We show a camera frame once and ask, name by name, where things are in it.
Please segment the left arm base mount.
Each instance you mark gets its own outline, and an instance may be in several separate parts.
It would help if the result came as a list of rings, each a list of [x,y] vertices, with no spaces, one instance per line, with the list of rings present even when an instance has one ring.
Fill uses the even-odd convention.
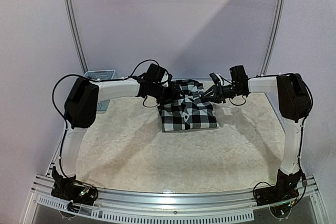
[[[99,196],[95,186],[80,182],[75,176],[65,178],[57,172],[56,167],[52,168],[51,176],[54,180],[51,195],[68,201],[68,211],[78,213],[81,205],[93,206]]]

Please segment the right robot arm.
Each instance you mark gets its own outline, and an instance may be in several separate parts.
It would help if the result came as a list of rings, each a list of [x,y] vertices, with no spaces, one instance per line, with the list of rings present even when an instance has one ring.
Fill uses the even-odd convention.
[[[282,201],[300,180],[305,180],[300,159],[305,123],[313,107],[312,94],[298,73],[250,78],[244,66],[237,65],[230,68],[230,75],[232,79],[227,82],[219,74],[210,73],[214,84],[202,95],[202,99],[225,103],[227,99],[247,97],[251,93],[274,92],[278,95],[278,109],[285,123],[285,147],[271,196],[276,201]]]

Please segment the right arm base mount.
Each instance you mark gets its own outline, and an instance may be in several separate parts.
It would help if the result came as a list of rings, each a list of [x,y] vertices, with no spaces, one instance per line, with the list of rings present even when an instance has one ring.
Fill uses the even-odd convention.
[[[303,192],[300,194],[297,189],[297,183],[278,181],[274,186],[267,182],[258,182],[252,192],[257,206],[272,205],[277,203],[286,203],[288,208],[293,208],[301,201],[306,193],[308,182],[302,181]]]

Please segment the black white checked shirt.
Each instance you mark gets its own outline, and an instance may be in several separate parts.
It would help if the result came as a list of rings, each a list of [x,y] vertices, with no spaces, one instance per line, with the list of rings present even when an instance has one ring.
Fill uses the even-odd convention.
[[[171,84],[177,88],[177,98],[158,106],[163,132],[218,128],[213,105],[201,100],[204,93],[202,83],[186,79],[175,80]]]

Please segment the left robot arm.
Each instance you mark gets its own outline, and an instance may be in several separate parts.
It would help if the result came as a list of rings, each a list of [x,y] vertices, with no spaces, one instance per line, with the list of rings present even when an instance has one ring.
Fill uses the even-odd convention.
[[[97,115],[97,105],[103,100],[124,97],[147,99],[153,97],[157,104],[171,103],[181,97],[179,86],[172,75],[158,63],[152,63],[139,76],[110,80],[89,79],[78,74],[60,113],[65,122],[64,134],[58,154],[58,164],[52,169],[52,177],[58,183],[57,190],[67,200],[78,195],[78,188],[70,180],[76,178],[76,161],[82,139]]]

